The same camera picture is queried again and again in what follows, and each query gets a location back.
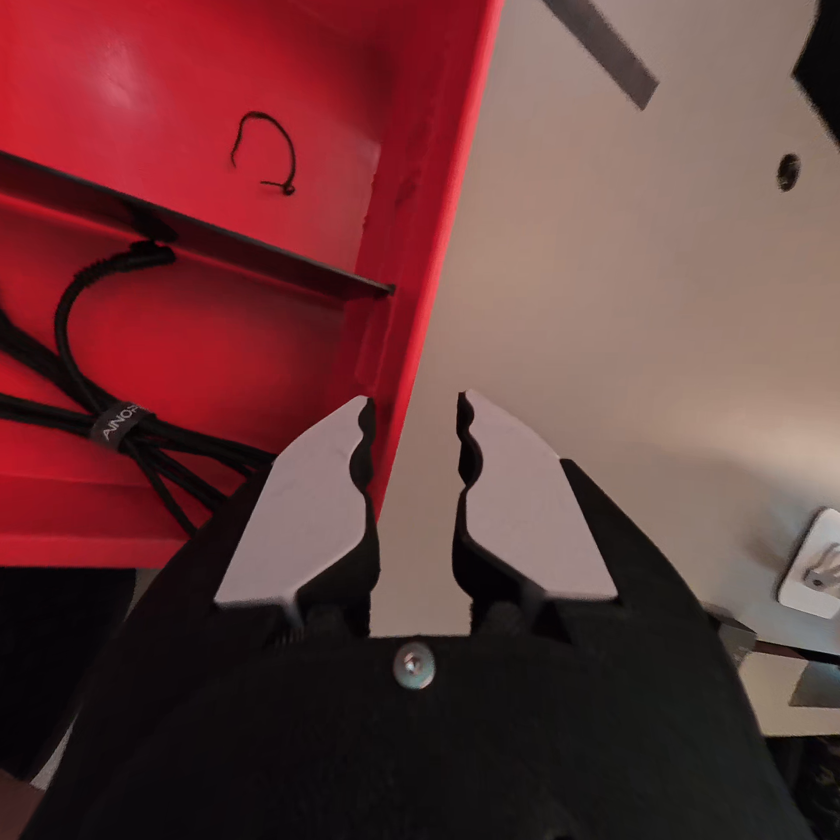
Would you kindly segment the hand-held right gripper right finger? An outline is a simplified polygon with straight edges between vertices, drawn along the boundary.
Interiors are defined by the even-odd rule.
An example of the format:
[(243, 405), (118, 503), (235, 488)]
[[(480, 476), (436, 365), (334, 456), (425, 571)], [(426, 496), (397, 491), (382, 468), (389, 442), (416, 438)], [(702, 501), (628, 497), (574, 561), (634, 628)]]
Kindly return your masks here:
[(477, 634), (501, 605), (528, 630), (550, 605), (615, 604), (618, 590), (561, 457), (530, 426), (475, 390), (458, 394), (460, 446), (453, 572)]

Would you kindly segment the red plastic bin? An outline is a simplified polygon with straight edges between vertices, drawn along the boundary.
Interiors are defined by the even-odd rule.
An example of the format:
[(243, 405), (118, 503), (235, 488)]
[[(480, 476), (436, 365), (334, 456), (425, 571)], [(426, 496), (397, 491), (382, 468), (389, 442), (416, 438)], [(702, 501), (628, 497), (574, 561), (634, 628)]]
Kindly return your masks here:
[[(2, 152), (382, 284), (342, 301), (176, 253), (80, 296), (69, 340), (120, 401), (280, 452), (374, 399), (379, 511), (503, 2), (2, 2)], [(273, 115), (297, 149), (239, 118)], [(60, 295), (133, 242), (2, 197), (2, 309), (55, 348)]]

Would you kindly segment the black twist tie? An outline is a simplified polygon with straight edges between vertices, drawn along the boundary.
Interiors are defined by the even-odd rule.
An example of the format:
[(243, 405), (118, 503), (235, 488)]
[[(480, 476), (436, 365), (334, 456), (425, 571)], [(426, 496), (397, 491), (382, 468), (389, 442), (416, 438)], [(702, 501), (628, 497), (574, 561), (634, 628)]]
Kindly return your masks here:
[(228, 153), (228, 159), (233, 169), (237, 168), (237, 154), (245, 138), (246, 125), (251, 122), (265, 123), (274, 130), (276, 130), (280, 137), (284, 140), (288, 152), (288, 172), (285, 178), (280, 181), (260, 180), (262, 186), (274, 187), (279, 194), (284, 197), (292, 197), (297, 190), (296, 179), (298, 175), (298, 155), (297, 149), (287, 129), (276, 119), (273, 115), (259, 110), (246, 111), (238, 121), (237, 132), (234, 137), (233, 145)]

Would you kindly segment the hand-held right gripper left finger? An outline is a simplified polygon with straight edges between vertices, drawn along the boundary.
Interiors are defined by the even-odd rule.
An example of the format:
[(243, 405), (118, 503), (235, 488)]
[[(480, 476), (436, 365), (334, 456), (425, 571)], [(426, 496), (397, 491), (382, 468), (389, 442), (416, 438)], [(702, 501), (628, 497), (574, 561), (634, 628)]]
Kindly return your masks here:
[(375, 404), (357, 395), (275, 459), (214, 595), (277, 606), (299, 628), (314, 603), (368, 595), (379, 575), (371, 499)]

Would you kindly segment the black usb-c cable silver plug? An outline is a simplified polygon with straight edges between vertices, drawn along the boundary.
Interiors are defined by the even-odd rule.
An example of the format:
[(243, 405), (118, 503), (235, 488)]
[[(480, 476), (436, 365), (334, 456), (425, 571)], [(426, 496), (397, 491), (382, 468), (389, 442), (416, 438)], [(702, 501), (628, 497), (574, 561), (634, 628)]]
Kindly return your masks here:
[(19, 328), (1, 310), (2, 354), (55, 386), (80, 407), (76, 412), (2, 393), (1, 418), (85, 438), (132, 460), (163, 507), (191, 538), (197, 527), (173, 496), (170, 485), (211, 513), (228, 497), (172, 457), (172, 453), (211, 459), (244, 478), (268, 468), (277, 456), (261, 448), (167, 423), (137, 403), (118, 400), (81, 372), (69, 341), (71, 310), (83, 291), (108, 277), (169, 266), (175, 260), (170, 246), (143, 239), (133, 242), (123, 252), (80, 269), (57, 304), (56, 350), (48, 349)]

